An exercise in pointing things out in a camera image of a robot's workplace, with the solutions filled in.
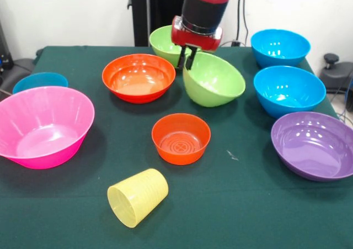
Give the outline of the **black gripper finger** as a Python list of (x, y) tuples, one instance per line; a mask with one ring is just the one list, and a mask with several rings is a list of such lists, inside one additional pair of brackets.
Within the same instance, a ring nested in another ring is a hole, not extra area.
[(191, 50), (191, 54), (186, 58), (186, 61), (185, 61), (185, 68), (187, 70), (191, 70), (192, 64), (194, 62), (194, 58), (197, 53), (197, 47), (189, 47), (189, 49)]
[(177, 63), (177, 68), (183, 68), (184, 62), (185, 62), (185, 52), (186, 52), (186, 46), (181, 47), (181, 52), (179, 55), (179, 60)]

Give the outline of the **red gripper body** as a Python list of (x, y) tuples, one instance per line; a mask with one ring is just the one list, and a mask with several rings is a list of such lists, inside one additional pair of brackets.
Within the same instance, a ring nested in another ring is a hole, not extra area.
[(220, 45), (223, 29), (218, 27), (213, 34), (197, 34), (182, 24), (182, 18), (175, 16), (172, 22), (172, 42), (179, 46), (193, 46), (203, 51), (215, 52)]

